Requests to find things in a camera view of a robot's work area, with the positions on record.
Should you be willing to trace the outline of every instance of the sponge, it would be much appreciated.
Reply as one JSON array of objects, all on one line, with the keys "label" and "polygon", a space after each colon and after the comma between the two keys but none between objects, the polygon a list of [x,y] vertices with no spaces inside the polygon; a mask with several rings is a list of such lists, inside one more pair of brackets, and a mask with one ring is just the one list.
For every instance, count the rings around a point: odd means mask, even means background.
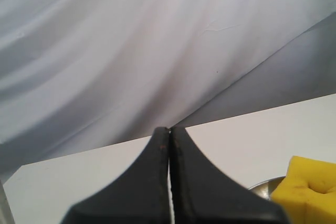
[{"label": "sponge", "polygon": [[336,164],[294,156],[271,199],[293,224],[335,224]]}]

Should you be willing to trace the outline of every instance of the wrinkled fabric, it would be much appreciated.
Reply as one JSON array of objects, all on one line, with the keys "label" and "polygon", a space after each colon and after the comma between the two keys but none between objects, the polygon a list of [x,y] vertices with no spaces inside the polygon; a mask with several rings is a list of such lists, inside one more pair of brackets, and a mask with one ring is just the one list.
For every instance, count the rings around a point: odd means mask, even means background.
[{"label": "wrinkled fabric", "polygon": [[0,172],[149,135],[336,0],[0,0]]}]

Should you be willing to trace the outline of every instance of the metal bowl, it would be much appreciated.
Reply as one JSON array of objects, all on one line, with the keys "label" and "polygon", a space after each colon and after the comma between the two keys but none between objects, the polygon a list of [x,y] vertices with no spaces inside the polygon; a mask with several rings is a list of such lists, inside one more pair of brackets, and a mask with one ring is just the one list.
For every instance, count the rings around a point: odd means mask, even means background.
[{"label": "metal bowl", "polygon": [[269,179],[267,181],[261,182],[249,188],[249,190],[254,192],[256,195],[260,196],[261,198],[270,200],[271,193],[273,193],[273,191],[278,187],[278,185],[284,178],[285,177],[282,176],[278,178]]}]

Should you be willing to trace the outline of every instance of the white table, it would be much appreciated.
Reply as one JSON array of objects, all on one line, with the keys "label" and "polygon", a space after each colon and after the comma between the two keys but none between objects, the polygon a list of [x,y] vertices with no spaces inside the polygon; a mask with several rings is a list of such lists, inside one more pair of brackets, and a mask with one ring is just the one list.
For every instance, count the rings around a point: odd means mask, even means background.
[{"label": "white table", "polygon": [[[336,94],[189,127],[222,171],[249,187],[284,175],[300,155],[336,163]],[[16,224],[57,224],[116,179],[149,137],[22,166],[4,185]]]}]

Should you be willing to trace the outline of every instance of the white cloth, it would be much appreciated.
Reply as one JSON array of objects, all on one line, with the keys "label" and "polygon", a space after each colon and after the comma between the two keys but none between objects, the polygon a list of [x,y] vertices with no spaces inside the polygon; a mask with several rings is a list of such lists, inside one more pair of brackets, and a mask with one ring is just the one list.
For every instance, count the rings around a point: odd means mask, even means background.
[{"label": "white cloth", "polygon": [[0,172],[172,126],[336,0],[0,0]]}]

